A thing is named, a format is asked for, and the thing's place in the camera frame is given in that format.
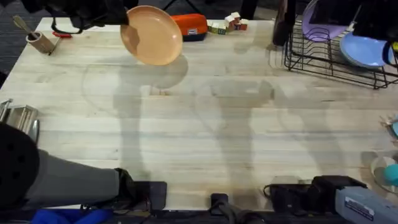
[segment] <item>utensil holder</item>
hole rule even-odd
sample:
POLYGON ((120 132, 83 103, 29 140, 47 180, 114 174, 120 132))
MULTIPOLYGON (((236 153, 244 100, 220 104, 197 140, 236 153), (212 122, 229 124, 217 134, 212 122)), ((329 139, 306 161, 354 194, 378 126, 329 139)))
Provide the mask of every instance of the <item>utensil holder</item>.
POLYGON ((36 48, 36 50, 38 50, 40 53, 50 53, 55 47, 54 44, 40 31, 35 31, 34 33, 39 36, 39 38, 36 39, 33 35, 27 35, 25 38, 26 41, 36 48))

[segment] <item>plate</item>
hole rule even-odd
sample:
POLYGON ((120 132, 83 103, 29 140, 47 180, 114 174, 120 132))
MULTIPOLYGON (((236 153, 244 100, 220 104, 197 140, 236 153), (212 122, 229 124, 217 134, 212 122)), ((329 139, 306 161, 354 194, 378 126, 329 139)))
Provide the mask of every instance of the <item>plate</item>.
POLYGON ((165 11, 137 6, 127 12, 129 25, 120 27, 124 46, 138 60, 149 65, 167 65, 182 50, 182 34, 165 11))
POLYGON ((396 161, 390 157, 377 157, 372 161, 370 170, 375 183, 377 183, 384 190, 396 194, 398 193, 397 187, 391 185, 391 183, 388 183, 384 177, 384 171, 386 167, 393 164, 396 164, 396 161))
POLYGON ((312 0, 304 10, 303 13, 303 23, 302 31, 304 36, 315 42, 327 41, 329 38, 333 39, 339 36, 344 30, 347 29, 346 26, 336 26, 336 25, 323 25, 323 24, 310 24, 310 19, 312 17, 315 6, 318 0, 312 0))
MULTIPOLYGON (((384 44, 386 44, 386 41, 354 36, 350 32, 340 40, 340 50, 351 63, 362 67, 375 68, 386 64, 382 59, 384 44)), ((389 51, 389 58, 392 60, 392 49, 389 51)))
POLYGON ((391 129, 392 129, 392 131, 394 132, 394 134, 396 134, 396 135, 398 136, 398 122, 394 122, 394 123, 391 125, 391 129))

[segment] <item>black device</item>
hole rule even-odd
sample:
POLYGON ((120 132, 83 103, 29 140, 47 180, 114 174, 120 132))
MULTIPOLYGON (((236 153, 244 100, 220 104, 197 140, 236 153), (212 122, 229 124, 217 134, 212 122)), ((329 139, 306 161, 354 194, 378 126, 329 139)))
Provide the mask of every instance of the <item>black device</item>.
POLYGON ((322 175, 314 177, 311 184, 270 184, 264 195, 272 202, 277 213, 296 216, 337 214, 336 191, 345 187, 367 188, 366 184, 348 176, 322 175))
MULTIPOLYGON (((6 7, 15 0, 0 0, 6 7)), ((59 34, 80 34, 93 26, 128 25, 126 9, 138 5, 138 0, 22 0, 26 10, 34 13, 47 10, 53 17, 51 28, 59 34), (65 32, 57 28, 55 17, 58 12, 69 16, 72 25, 79 28, 76 33, 65 32)))

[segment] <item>dish rack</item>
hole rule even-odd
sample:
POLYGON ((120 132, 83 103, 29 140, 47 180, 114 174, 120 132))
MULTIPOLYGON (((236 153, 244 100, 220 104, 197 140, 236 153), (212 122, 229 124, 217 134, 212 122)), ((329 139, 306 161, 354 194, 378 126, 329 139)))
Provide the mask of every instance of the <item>dish rack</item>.
POLYGON ((349 32, 348 30, 331 39, 326 29, 314 28, 304 35, 301 26, 302 23, 296 20, 284 47, 284 65, 288 70, 371 86, 375 90, 398 83, 398 69, 392 66, 364 68, 353 65, 344 58, 340 51, 340 39, 349 32), (324 34, 322 36, 325 36, 325 41, 314 42, 307 39, 306 36, 310 36, 311 33, 324 34))

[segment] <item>orange box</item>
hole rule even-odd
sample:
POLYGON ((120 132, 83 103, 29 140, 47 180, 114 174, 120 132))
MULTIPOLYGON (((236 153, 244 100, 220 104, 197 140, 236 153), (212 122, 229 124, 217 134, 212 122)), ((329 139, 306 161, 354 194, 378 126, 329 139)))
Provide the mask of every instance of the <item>orange box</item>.
POLYGON ((207 20, 204 15, 193 13, 179 16, 172 16, 179 26, 182 35, 195 35, 207 33, 207 20))

